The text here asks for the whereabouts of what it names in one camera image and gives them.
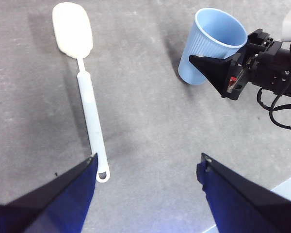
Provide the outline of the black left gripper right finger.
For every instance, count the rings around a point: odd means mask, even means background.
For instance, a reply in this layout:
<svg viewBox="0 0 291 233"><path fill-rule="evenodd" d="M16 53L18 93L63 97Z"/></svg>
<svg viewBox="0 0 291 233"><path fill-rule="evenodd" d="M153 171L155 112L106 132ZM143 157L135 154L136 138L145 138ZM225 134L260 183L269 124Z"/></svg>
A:
<svg viewBox="0 0 291 233"><path fill-rule="evenodd" d="M291 201L202 153L196 166L221 233L291 233Z"/></svg>

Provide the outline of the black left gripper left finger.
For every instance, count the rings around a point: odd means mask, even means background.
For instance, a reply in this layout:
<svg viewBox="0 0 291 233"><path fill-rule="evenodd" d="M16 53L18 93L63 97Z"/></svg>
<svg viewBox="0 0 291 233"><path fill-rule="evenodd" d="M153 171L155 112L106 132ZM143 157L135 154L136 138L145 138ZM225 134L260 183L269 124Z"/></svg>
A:
<svg viewBox="0 0 291 233"><path fill-rule="evenodd" d="M0 233L79 233L91 204L98 167L90 156L51 182L0 204Z"/></svg>

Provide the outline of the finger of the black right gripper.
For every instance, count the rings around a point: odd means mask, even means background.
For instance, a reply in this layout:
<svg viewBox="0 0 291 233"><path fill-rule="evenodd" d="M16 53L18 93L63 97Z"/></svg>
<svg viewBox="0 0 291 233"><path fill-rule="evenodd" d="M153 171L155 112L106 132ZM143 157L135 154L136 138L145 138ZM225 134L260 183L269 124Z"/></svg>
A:
<svg viewBox="0 0 291 233"><path fill-rule="evenodd" d="M227 78L232 61L233 56L225 59L189 56L189 62L206 77L220 94L227 93Z"/></svg>

